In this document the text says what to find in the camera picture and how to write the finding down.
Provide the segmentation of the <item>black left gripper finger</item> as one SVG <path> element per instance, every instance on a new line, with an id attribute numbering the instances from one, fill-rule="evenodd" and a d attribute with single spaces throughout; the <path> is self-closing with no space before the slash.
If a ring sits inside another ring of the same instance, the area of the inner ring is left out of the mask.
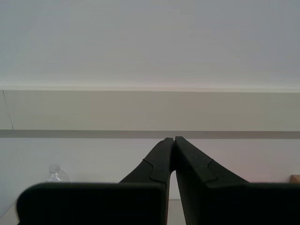
<path id="1" fill-rule="evenodd" d="M 175 138 L 175 171 L 188 225 L 298 225 L 300 186 L 251 183 L 185 138 Z"/>
<path id="2" fill-rule="evenodd" d="M 160 141 L 119 183 L 40 183 L 18 198 L 22 225 L 165 225 L 172 138 Z"/>

